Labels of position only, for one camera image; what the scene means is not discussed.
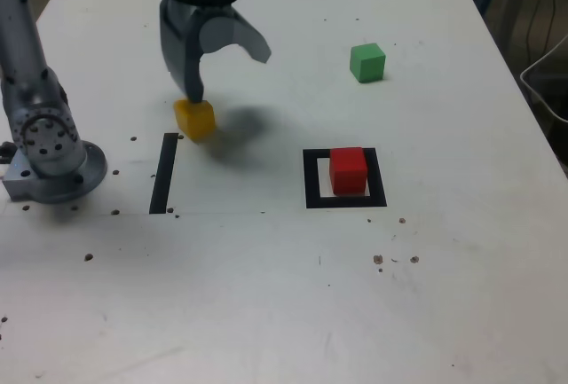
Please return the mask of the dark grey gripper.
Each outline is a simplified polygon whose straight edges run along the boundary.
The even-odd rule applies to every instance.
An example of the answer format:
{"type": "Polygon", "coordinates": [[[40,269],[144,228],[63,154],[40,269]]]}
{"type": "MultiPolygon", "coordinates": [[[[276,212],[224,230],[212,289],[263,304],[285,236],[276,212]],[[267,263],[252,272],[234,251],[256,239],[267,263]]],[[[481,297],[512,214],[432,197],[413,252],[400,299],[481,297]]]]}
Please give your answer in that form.
{"type": "Polygon", "coordinates": [[[203,52],[210,54],[236,44],[260,63],[266,63],[272,55],[263,35],[231,5],[196,7],[176,0],[161,0],[160,37],[166,67],[191,103],[203,100],[200,75],[203,52]]]}

